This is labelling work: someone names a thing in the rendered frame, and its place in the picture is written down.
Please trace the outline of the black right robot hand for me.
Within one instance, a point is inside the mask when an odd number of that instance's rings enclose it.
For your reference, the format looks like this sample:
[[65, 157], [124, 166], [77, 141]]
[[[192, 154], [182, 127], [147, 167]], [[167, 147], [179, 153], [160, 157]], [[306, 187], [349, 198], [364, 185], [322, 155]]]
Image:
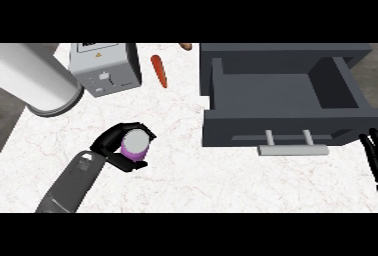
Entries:
[[371, 128], [370, 134], [361, 134], [359, 140], [365, 148], [367, 159], [377, 183], [378, 191], [378, 129]]

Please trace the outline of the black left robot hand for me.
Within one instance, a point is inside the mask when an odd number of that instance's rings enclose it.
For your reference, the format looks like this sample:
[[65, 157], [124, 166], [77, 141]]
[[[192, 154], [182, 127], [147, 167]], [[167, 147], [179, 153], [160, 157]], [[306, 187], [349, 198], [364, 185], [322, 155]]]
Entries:
[[113, 126], [95, 140], [91, 150], [101, 154], [107, 161], [124, 172], [132, 172], [148, 166], [148, 163], [142, 161], [133, 161], [122, 154], [122, 141], [129, 131], [133, 129], [142, 129], [150, 136], [151, 141], [157, 138], [150, 128], [139, 122], [136, 123], [119, 123]]

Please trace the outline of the purple can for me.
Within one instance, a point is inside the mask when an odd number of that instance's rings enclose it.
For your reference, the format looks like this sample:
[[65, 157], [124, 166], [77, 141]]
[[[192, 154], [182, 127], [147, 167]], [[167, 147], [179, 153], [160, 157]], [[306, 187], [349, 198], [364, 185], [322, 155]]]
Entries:
[[142, 129], [127, 132], [122, 141], [122, 154], [133, 161], [142, 161], [150, 149], [150, 136]]

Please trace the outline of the dark grey open drawer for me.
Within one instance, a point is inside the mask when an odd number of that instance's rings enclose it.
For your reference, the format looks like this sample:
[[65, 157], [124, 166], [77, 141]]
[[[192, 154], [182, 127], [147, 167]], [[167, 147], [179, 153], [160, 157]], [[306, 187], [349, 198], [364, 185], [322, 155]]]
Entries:
[[362, 95], [344, 60], [324, 58], [306, 74], [228, 74], [212, 63], [210, 109], [203, 145], [249, 147], [268, 142], [302, 145], [303, 132], [328, 146], [344, 145], [378, 128], [378, 109]]

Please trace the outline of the grey box appliance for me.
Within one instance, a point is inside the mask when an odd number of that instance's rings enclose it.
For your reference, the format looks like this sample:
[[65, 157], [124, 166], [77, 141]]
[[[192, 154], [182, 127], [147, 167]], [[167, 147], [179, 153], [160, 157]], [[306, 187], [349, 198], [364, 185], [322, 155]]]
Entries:
[[68, 70], [93, 97], [142, 86], [135, 43], [73, 43]]

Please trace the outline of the orange carrot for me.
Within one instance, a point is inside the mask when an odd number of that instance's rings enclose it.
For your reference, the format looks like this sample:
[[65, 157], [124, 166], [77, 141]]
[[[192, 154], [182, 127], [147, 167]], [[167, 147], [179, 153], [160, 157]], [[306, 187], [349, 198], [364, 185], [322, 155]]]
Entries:
[[163, 87], [167, 88], [169, 87], [169, 85], [167, 85], [167, 76], [166, 76], [166, 70], [164, 70], [161, 57], [158, 55], [153, 55], [151, 62], [153, 62], [153, 66], [154, 66], [154, 69], [155, 69], [155, 73], [157, 73], [160, 83], [161, 83]]

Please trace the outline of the white cylinder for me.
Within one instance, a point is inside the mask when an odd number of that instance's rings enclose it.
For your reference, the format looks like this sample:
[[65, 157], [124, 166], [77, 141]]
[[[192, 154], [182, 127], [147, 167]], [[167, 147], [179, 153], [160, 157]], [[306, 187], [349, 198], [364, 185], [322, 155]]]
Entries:
[[40, 117], [55, 117], [77, 105], [85, 88], [40, 43], [0, 43], [0, 87]]

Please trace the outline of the dark grey cabinet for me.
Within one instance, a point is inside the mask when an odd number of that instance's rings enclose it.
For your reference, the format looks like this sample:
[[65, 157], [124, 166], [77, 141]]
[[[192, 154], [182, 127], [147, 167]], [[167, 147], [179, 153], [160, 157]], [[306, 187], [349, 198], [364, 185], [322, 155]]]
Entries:
[[340, 57], [353, 68], [371, 51], [368, 43], [201, 43], [201, 95], [210, 95], [215, 59], [223, 61], [226, 74], [302, 74], [330, 57]]

